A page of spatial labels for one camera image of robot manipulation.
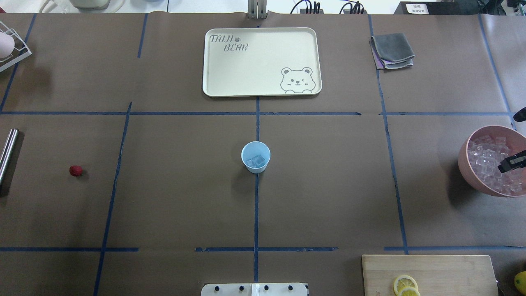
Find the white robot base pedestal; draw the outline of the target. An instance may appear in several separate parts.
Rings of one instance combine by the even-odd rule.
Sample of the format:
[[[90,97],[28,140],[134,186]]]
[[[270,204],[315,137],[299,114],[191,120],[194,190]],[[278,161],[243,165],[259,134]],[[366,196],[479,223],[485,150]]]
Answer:
[[[299,282],[211,283],[201,289],[201,296],[308,296],[308,285]]]

